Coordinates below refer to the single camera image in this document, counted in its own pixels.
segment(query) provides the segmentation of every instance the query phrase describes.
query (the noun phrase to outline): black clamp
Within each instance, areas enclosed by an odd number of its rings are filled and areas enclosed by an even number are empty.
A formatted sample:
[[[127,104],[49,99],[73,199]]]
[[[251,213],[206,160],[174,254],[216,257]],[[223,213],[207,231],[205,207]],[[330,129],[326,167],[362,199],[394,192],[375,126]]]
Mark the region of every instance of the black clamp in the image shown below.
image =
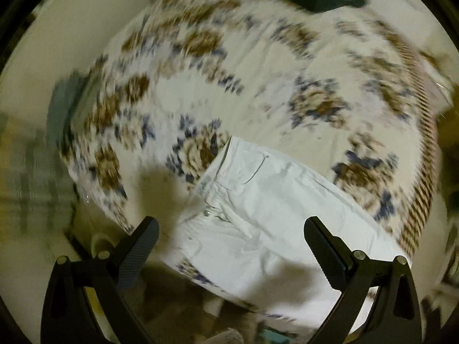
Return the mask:
[[[113,253],[71,262],[57,259],[43,305],[44,344],[109,344],[99,328],[84,287],[93,287],[106,318],[121,343],[152,344],[120,292],[131,287],[159,238],[159,224],[146,217]]]
[[[343,344],[370,287],[379,286],[355,344],[420,344],[421,314],[413,276],[405,257],[392,262],[351,252],[317,217],[304,224],[304,238],[332,288],[342,292],[309,344]]]

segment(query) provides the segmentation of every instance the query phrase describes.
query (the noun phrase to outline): striped fabric border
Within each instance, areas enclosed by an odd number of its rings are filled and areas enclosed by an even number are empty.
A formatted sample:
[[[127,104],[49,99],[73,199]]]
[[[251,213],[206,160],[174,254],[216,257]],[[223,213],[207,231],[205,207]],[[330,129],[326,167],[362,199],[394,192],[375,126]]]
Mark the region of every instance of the striped fabric border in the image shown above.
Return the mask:
[[[424,79],[419,70],[413,50],[403,41],[401,36],[385,23],[378,22],[382,34],[390,41],[400,53],[403,62],[409,70],[413,88],[417,98],[419,118],[419,131],[421,132],[422,153],[421,166],[418,168],[417,185],[414,188],[414,197],[408,212],[408,218],[403,224],[403,229],[397,239],[398,244],[411,257],[419,246],[424,226],[429,219],[432,196],[435,187],[435,120],[431,113],[429,97],[425,91]]]

